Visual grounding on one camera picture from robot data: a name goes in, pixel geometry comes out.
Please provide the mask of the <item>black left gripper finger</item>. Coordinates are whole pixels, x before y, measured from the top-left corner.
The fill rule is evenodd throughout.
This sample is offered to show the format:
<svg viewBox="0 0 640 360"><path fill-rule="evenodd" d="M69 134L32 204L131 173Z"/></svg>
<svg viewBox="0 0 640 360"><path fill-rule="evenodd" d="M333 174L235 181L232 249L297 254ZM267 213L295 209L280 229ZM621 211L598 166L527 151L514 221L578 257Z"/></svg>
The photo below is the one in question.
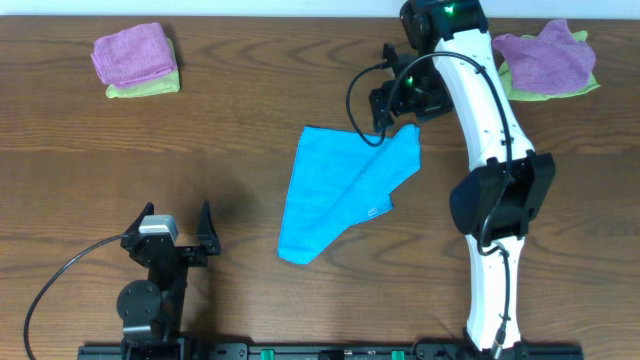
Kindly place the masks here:
<svg viewBox="0 0 640 360"><path fill-rule="evenodd" d="M219 239L213 225L211 208L208 200L203 202L201 208L196 237L203 246L219 245Z"/></svg>
<svg viewBox="0 0 640 360"><path fill-rule="evenodd" d="M152 202L148 202L140 214L136 217L133 223L126 229L126 236L134 236L139 233L139 226L141 225L143 219L148 215L154 214L154 204Z"/></svg>

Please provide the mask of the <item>blue microfibre cloth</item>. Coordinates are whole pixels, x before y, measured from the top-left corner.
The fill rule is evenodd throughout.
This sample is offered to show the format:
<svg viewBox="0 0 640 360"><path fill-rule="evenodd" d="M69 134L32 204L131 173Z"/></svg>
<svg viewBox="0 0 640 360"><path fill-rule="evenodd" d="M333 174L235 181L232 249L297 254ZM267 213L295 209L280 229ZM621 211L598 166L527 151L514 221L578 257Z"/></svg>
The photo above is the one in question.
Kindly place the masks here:
<svg viewBox="0 0 640 360"><path fill-rule="evenodd" d="M348 228L393 209L391 193L421 168L420 128L378 147L355 132L303 130L286 197L278 255L306 265Z"/></svg>

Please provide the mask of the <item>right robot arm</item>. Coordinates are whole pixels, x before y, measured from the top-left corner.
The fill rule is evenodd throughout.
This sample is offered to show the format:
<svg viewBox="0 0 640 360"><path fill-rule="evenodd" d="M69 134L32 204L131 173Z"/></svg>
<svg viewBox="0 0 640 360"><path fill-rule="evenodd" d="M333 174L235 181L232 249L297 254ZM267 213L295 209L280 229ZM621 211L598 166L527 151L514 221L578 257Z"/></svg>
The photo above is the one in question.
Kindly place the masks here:
<svg viewBox="0 0 640 360"><path fill-rule="evenodd" d="M529 224L555 175L551 155L536 153L510 107L478 0L406 1L399 13L413 54L383 48L394 78L369 95L376 133L395 117L420 122L454 111L469 159L452 190L454 224L471 260L471 308L460 359L522 359L516 317L517 273Z"/></svg>

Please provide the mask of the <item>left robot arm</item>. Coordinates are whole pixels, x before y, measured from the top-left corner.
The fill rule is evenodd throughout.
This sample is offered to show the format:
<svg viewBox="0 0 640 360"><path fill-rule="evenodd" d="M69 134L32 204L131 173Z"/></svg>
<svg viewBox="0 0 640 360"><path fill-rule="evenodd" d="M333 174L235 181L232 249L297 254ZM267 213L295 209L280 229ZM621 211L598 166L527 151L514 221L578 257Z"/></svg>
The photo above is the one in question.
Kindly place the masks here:
<svg viewBox="0 0 640 360"><path fill-rule="evenodd" d="M221 252L210 209L205 201L196 229L197 245L178 246L171 215L156 215L147 203L122 235L120 246L148 276L126 285L117 299L123 321L120 345L124 359L196 359L197 346L181 334L188 271L205 267Z"/></svg>

